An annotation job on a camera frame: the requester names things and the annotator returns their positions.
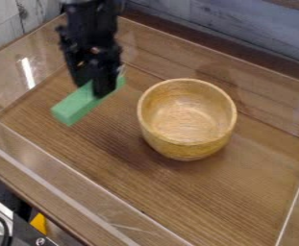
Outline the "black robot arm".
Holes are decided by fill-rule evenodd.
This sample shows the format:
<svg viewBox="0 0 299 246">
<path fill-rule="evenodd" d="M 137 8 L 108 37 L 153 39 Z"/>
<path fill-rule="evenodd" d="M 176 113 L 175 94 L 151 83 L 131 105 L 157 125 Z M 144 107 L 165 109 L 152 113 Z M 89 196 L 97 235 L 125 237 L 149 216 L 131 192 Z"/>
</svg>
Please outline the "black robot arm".
<svg viewBox="0 0 299 246">
<path fill-rule="evenodd" d="M 61 0 L 67 22 L 56 27 L 59 46 L 77 87 L 92 82 L 92 95 L 116 89 L 121 47 L 116 42 L 117 17 L 124 0 Z"/>
</svg>

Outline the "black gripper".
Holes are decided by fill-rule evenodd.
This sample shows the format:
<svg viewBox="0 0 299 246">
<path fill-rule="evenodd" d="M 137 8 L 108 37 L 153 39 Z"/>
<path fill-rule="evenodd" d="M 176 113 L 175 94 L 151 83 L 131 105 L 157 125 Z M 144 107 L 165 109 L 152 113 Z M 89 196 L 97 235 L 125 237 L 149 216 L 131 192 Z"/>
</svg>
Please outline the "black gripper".
<svg viewBox="0 0 299 246">
<path fill-rule="evenodd" d="M 65 9 L 67 23 L 56 27 L 59 45 L 73 83 L 92 80 L 92 93 L 105 97 L 116 89 L 121 48 L 116 42 L 121 9 Z"/>
</svg>

